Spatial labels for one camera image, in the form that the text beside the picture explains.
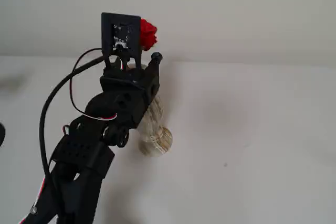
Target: clear glass jar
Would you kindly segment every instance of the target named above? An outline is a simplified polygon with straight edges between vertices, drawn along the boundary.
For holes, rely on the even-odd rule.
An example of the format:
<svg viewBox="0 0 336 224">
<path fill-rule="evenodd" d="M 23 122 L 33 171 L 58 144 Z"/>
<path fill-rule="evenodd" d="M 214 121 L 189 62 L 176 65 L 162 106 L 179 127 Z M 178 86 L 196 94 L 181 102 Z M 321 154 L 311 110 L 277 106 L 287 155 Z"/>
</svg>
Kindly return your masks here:
<svg viewBox="0 0 336 224">
<path fill-rule="evenodd" d="M 134 68 L 135 65 L 129 64 L 128 67 Z M 160 156 L 172 146 L 172 133 L 162 125 L 162 117 L 162 102 L 156 95 L 137 128 L 140 133 L 139 150 L 146 156 Z"/>
</svg>

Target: red and white wire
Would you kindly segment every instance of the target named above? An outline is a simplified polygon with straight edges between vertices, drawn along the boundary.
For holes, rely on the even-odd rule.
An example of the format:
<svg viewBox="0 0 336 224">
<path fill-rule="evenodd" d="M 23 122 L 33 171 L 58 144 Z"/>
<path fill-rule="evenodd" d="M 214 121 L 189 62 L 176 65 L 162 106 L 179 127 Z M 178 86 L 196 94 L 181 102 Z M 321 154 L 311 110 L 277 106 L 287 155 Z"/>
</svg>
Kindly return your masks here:
<svg viewBox="0 0 336 224">
<path fill-rule="evenodd" d="M 119 56 L 117 56 L 120 60 L 120 70 L 123 70 L 124 67 L 123 67 L 123 63 L 122 63 L 122 60 L 120 59 Z M 81 113 L 82 115 L 88 117 L 88 118 L 92 118 L 92 119 L 95 119 L 95 120 L 99 120 L 99 121 L 111 121 L 111 120 L 114 120 L 117 118 L 118 114 L 115 113 L 113 116 L 109 117 L 109 118 L 100 118 L 100 117 L 95 117 L 95 116 L 90 116 L 88 114 L 85 114 L 83 111 L 79 110 L 75 105 L 74 105 L 75 109 Z"/>
<path fill-rule="evenodd" d="M 40 196 L 41 196 L 41 193 L 42 193 L 42 191 L 43 191 L 43 188 L 44 188 L 44 185 L 45 185 L 45 182 L 46 182 L 46 179 L 45 179 L 45 177 L 43 177 L 43 180 L 42 180 L 42 183 L 41 183 L 41 186 L 40 186 L 40 189 L 39 189 L 39 191 L 38 191 L 38 194 L 37 194 L 37 196 L 36 196 L 36 200 L 35 200 L 35 202 L 34 202 L 34 204 L 33 204 L 33 206 L 32 206 L 32 208 L 33 207 L 36 207 L 36 204 L 37 204 L 37 202 L 38 202 L 38 199 L 40 198 Z M 19 221 L 19 223 L 18 224 L 23 224 L 24 223 L 24 221 L 26 220 L 26 218 L 27 218 L 27 216 L 28 216 L 29 214 L 27 214 L 21 221 Z"/>
</svg>

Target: white backdrop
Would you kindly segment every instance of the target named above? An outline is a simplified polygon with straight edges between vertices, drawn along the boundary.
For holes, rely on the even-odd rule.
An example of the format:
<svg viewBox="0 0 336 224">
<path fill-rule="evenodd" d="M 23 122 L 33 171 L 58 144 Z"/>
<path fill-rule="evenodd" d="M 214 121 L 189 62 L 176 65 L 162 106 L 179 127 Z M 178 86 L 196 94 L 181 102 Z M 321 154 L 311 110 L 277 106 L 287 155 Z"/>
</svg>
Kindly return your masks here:
<svg viewBox="0 0 336 224">
<path fill-rule="evenodd" d="M 77 56 L 101 12 L 157 25 L 171 59 L 336 66 L 335 0 L 0 0 L 0 55 Z"/>
<path fill-rule="evenodd" d="M 73 62 L 0 57 L 1 223 L 17 223 L 35 200 L 41 107 Z M 335 69 L 163 60 L 160 71 L 172 148 L 144 157 L 132 131 L 114 149 L 94 224 L 336 222 Z M 80 108 L 100 92 L 101 73 L 75 79 Z M 65 87 L 47 114 L 48 154 L 77 116 Z"/>
</svg>

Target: red rose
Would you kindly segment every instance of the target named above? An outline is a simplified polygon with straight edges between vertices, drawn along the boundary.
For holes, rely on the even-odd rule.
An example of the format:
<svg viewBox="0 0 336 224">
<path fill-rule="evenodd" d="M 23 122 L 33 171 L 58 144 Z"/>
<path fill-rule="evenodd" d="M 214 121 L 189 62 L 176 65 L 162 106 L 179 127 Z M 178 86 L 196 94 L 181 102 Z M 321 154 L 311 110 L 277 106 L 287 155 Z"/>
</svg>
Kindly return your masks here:
<svg viewBox="0 0 336 224">
<path fill-rule="evenodd" d="M 140 46 L 148 51 L 157 42 L 155 33 L 158 29 L 145 19 L 140 20 Z"/>
</svg>

